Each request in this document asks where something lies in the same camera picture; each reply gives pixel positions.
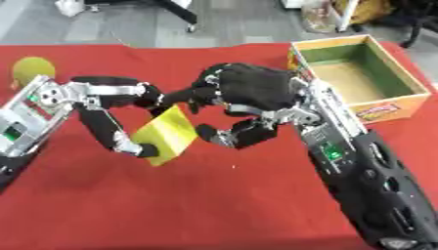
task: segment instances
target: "open box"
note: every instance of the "open box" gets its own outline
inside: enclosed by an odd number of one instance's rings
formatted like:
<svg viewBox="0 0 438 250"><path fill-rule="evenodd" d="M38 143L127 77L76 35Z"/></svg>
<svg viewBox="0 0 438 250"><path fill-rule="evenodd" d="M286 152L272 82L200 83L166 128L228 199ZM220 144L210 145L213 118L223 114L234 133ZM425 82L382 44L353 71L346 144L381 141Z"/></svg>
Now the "open box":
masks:
<svg viewBox="0 0 438 250"><path fill-rule="evenodd" d="M288 68L331 84L365 123L410 117L430 92L369 35L293 42Z"/></svg>

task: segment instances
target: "box label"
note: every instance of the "box label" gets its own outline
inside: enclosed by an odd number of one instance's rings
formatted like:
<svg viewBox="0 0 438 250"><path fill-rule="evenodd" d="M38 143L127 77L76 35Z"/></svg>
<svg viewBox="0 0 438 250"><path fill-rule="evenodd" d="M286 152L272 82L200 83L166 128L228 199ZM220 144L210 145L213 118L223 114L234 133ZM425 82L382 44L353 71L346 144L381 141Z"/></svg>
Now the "box label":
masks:
<svg viewBox="0 0 438 250"><path fill-rule="evenodd" d="M312 70L310 69L309 65L307 65L302 55L295 48L295 46L293 46L293 44L292 46L290 46L287 68L289 70L296 71L298 77L308 82L311 82L315 79L315 76L312 73Z"/></svg>
<svg viewBox="0 0 438 250"><path fill-rule="evenodd" d="M380 104L371 108L357 112L357 116L364 121L375 121L382 118L384 115L396 112L401 108L395 104Z"/></svg>

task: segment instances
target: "robotic hand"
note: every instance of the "robotic hand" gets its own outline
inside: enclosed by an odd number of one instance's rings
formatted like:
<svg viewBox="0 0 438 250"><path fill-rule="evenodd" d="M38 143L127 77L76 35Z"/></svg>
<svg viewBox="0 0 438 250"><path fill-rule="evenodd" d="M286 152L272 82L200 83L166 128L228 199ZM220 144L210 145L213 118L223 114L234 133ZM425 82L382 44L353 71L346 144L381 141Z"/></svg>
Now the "robotic hand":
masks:
<svg viewBox="0 0 438 250"><path fill-rule="evenodd" d="M137 157L158 156L154 145L131 142L108 108L136 104L158 115L165 109L154 108L160 96L155 86L135 79L75 77L60 85L38 75L0 108L0 190L22 172L75 109L105 148Z"/></svg>
<svg viewBox="0 0 438 250"><path fill-rule="evenodd" d="M256 115L233 125L230 130L197 126L201 138L237 149L252 146L277 136L278 125L288 122L279 114L297 111L308 114L309 123L318 115L298 108L291 72L243 63L217 64L205 70L192 87L165 95L163 104L187 102L193 113L206 105L224 104L230 116Z"/></svg>
<svg viewBox="0 0 438 250"><path fill-rule="evenodd" d="M224 63L204 71L192 87L159 99L164 105L177 102L187 102L193 112L224 104L228 115L251 114L226 131L197 127L203 139L221 146L252 146L276 137L279 125L291 124L328 191L370 246L438 249L438 218L415 177L328 83Z"/></svg>

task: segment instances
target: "yellow ball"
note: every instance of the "yellow ball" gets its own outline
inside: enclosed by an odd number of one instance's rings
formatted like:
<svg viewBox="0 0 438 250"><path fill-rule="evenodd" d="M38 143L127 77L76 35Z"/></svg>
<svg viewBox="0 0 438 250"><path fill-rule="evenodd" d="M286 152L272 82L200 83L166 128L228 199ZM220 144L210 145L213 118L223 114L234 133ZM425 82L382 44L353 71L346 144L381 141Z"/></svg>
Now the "yellow ball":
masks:
<svg viewBox="0 0 438 250"><path fill-rule="evenodd" d="M55 78L56 70L51 62L38 57L26 57L13 66L14 85L17 88L25 87L38 74Z"/></svg>

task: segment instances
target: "red table surface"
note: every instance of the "red table surface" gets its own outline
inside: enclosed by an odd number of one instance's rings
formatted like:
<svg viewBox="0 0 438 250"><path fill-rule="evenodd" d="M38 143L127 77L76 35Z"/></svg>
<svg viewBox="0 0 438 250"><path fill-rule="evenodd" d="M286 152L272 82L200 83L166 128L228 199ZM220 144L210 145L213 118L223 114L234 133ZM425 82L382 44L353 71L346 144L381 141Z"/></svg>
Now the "red table surface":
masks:
<svg viewBox="0 0 438 250"><path fill-rule="evenodd" d="M405 53L384 43L413 75ZM189 85L214 63L285 68L288 44L214 49L130 49L112 45L0 47L0 102L11 67L25 56L52 61L57 80L80 74L136 77L164 91ZM410 166L438 205L436 95L410 119L373 127ZM113 113L128 131L150 120L136 107ZM189 115L226 128L220 108ZM329 197L305 147L284 126L259 146L234 151L196 140L159 168L111 153L73 116L0 196L0 249L367 249Z"/></svg>

